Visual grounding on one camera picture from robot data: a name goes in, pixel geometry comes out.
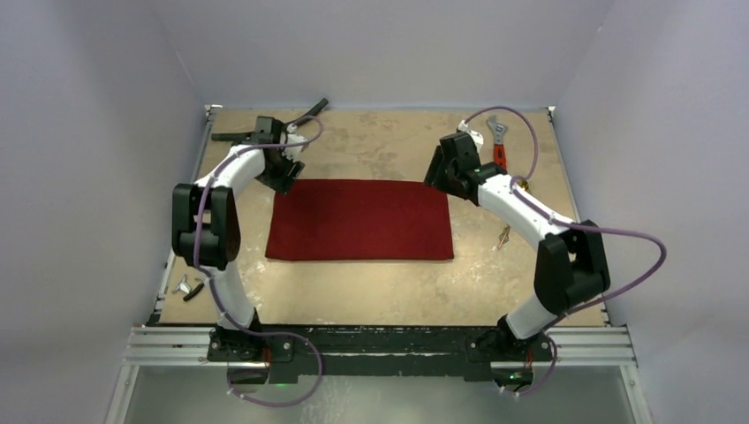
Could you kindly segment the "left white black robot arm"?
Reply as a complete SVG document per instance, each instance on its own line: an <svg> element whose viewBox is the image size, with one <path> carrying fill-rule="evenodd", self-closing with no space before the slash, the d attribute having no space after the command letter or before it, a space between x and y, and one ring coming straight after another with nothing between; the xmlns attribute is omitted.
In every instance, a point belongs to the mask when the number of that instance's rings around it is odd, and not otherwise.
<svg viewBox="0 0 749 424"><path fill-rule="evenodd" d="M218 313L217 325L235 331L229 349L240 360L258 358L263 337L252 328L255 307L244 292L237 258L241 247L238 197L257 181L287 194L305 165L299 156L316 141L297 132L297 122L260 116L245 133L219 133L226 156L205 176L172 191L171 251L205 277Z"/></svg>

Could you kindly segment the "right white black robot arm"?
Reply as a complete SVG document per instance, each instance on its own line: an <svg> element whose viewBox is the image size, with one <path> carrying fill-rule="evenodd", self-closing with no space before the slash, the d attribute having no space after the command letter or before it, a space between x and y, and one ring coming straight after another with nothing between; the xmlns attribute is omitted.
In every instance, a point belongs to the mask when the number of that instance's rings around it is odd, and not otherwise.
<svg viewBox="0 0 749 424"><path fill-rule="evenodd" d="M533 294L498 323L496 348L506 359L519 358L529 350L530 338L609 289L598 226L556 214L500 165L482 163L471 133L440 139L425 183L498 216L536 253Z"/></svg>

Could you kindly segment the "dark red cloth napkin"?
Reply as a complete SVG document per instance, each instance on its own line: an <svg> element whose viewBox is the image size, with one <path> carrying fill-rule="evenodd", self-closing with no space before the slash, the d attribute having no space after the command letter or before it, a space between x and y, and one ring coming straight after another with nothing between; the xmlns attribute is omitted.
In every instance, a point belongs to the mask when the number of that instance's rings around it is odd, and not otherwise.
<svg viewBox="0 0 749 424"><path fill-rule="evenodd" d="M280 261L449 261L447 196L419 182L303 179L275 197L265 255Z"/></svg>

